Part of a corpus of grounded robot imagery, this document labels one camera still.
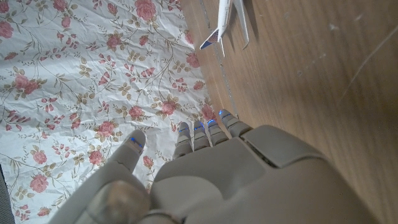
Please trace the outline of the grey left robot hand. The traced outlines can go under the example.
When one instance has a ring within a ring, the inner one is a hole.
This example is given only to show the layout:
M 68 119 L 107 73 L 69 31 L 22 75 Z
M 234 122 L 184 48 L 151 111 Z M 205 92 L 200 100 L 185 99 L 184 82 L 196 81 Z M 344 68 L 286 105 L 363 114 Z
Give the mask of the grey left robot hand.
M 178 129 L 173 159 L 147 190 L 133 176 L 146 143 L 133 131 L 52 223 L 376 223 L 318 150 L 229 111 Z

